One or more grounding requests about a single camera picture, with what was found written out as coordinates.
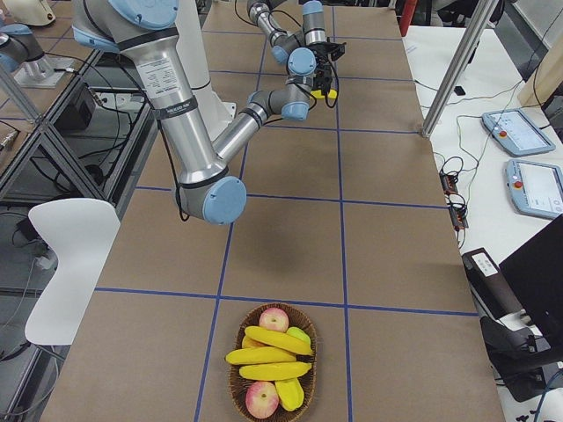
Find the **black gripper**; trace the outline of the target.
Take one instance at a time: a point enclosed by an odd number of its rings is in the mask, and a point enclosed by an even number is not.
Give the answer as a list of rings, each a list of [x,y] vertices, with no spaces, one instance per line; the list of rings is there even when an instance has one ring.
[[[308,43],[307,48],[314,54],[317,66],[324,66],[331,62],[332,44],[330,42]]]
[[[317,66],[313,77],[311,95],[314,98],[326,98],[332,89],[333,72],[330,65]]]

